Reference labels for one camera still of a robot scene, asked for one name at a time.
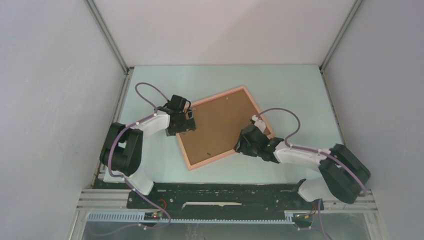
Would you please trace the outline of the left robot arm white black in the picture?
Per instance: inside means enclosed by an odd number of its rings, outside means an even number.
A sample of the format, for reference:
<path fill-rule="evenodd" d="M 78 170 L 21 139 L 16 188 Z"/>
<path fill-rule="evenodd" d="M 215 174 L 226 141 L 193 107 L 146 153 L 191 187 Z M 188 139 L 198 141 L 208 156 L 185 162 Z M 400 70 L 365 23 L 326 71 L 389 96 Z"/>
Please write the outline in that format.
<path fill-rule="evenodd" d="M 168 137 L 194 131 L 196 123 L 186 98 L 173 95 L 163 106 L 129 125 L 114 122 L 110 125 L 100 156 L 100 162 L 107 167 L 112 178 L 120 179 L 132 191 L 139 193 L 138 201 L 145 208 L 153 208 L 158 194 L 152 191 L 154 181 L 141 167 L 143 141 L 158 132 Z"/>

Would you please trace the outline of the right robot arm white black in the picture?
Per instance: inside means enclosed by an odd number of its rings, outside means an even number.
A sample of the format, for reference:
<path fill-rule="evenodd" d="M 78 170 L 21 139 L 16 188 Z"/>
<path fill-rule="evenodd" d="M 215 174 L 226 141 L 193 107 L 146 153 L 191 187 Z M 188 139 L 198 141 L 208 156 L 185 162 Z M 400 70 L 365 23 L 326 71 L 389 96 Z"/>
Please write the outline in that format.
<path fill-rule="evenodd" d="M 367 193 L 366 183 L 371 178 L 370 170 L 343 144 L 324 149 L 293 145 L 284 138 L 268 138 L 253 124 L 240 131 L 234 150 L 265 162 L 292 164 L 318 172 L 319 177 L 301 179 L 293 188 L 290 201 L 297 209 L 328 197 L 353 204 Z"/>

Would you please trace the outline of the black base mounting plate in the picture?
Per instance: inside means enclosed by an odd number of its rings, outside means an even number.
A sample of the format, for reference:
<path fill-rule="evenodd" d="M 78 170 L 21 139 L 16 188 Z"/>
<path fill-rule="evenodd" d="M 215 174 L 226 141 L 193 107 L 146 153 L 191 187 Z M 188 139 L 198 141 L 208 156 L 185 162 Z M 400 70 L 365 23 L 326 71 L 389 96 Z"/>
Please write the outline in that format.
<path fill-rule="evenodd" d="M 130 191 L 128 209 L 164 207 L 172 220 L 283 221 L 289 211 L 323 210 L 318 200 L 307 202 L 294 184 L 156 183 L 143 199 Z"/>

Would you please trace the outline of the left aluminium corner post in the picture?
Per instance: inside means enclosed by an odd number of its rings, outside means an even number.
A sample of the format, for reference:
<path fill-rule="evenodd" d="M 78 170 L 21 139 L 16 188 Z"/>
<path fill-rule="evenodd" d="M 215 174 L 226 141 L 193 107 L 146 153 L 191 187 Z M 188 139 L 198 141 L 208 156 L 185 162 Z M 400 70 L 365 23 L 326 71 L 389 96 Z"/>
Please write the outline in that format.
<path fill-rule="evenodd" d="M 124 74 L 127 74 L 129 72 L 129 67 L 124 60 L 124 57 L 119 50 L 119 47 L 112 36 L 111 31 L 109 30 L 109 27 L 107 26 L 107 23 L 102 16 L 102 13 L 97 6 L 96 2 L 94 0 L 84 0 L 84 3 L 86 4 L 88 10 L 90 11 L 94 21 L 96 22 L 101 34 L 103 35 L 107 45 L 109 46 L 112 54 L 114 55 L 115 59 L 117 60 L 120 68 L 123 70 Z"/>

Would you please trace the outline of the aluminium corner post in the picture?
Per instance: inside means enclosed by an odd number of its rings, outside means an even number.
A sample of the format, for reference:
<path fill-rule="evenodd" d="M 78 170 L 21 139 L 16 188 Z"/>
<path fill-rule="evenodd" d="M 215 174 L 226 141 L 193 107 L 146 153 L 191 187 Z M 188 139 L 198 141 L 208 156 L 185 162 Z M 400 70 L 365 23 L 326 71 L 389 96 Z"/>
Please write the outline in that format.
<path fill-rule="evenodd" d="M 345 17 L 340 29 L 338 30 L 330 48 L 328 49 L 321 65 L 319 66 L 320 72 L 323 74 L 329 65 L 334 53 L 336 52 L 338 46 L 342 42 L 343 37 L 347 33 L 352 21 L 355 19 L 358 11 L 360 10 L 364 0 L 355 0 L 353 5 L 351 6 L 347 16 Z"/>
<path fill-rule="evenodd" d="M 107 26 L 107 23 L 102 16 L 102 13 L 97 6 L 96 2 L 94 0 L 84 0 L 84 3 L 86 4 L 88 10 L 90 11 L 94 21 L 96 22 L 101 34 L 103 35 L 107 45 L 109 46 L 112 54 L 114 55 L 115 59 L 117 60 L 120 68 L 123 70 L 124 74 L 127 74 L 129 72 L 129 67 L 124 60 L 124 57 L 119 50 L 119 47 L 112 36 L 111 31 L 109 30 L 109 27 Z"/>

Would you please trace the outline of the right aluminium corner post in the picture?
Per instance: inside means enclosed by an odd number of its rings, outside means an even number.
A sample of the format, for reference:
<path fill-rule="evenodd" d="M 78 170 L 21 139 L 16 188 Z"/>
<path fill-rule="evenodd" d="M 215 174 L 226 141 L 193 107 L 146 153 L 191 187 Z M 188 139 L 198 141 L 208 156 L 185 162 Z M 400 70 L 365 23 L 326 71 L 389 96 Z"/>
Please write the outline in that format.
<path fill-rule="evenodd" d="M 360 10 L 364 0 L 355 0 L 353 5 L 351 6 L 347 16 L 345 17 L 340 29 L 338 30 L 330 48 L 328 49 L 321 65 L 319 66 L 320 72 L 323 74 L 329 65 L 334 53 L 336 52 L 338 46 L 342 42 L 343 37 L 347 33 L 352 21 L 355 19 L 358 11 Z"/>

